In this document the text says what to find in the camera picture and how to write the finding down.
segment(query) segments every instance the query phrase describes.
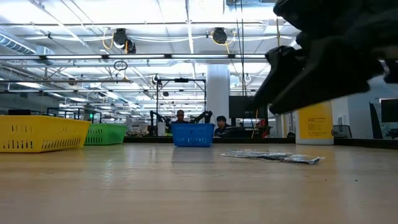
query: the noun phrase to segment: plastic basket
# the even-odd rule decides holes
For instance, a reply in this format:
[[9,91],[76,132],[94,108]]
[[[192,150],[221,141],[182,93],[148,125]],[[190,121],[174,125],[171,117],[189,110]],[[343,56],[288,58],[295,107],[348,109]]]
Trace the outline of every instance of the plastic basket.
[[127,127],[119,124],[92,124],[86,137],[86,146],[106,146],[123,143]]
[[0,116],[0,152],[83,147],[90,122],[51,116]]
[[210,147],[214,124],[172,124],[173,141],[179,147]]

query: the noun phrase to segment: black screen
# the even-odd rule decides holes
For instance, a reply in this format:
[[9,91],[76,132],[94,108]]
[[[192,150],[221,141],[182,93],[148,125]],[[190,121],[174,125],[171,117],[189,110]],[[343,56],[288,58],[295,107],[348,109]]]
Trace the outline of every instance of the black screen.
[[[248,109],[254,101],[253,96],[229,96],[230,118],[256,118],[256,110]],[[268,108],[258,108],[257,118],[268,118]]]
[[398,99],[381,101],[381,122],[398,122]]

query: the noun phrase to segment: blue basket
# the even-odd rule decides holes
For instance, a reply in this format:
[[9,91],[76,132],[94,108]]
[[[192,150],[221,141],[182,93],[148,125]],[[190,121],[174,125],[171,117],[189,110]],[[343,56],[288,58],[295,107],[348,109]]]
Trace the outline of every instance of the blue basket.
[[173,141],[179,147],[210,147],[214,124],[172,124]]

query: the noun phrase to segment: green basket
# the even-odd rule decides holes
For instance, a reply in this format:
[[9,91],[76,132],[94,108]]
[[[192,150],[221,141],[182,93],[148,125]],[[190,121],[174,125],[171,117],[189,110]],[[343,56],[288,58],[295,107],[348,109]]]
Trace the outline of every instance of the green basket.
[[126,126],[119,124],[91,124],[85,146],[106,146],[123,143]]

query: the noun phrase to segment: sign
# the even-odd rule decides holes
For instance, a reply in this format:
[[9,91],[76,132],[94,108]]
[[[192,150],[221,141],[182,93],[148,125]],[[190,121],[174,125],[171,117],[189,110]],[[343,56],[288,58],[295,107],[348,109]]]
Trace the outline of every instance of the sign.
[[308,106],[297,113],[301,139],[333,139],[330,102]]

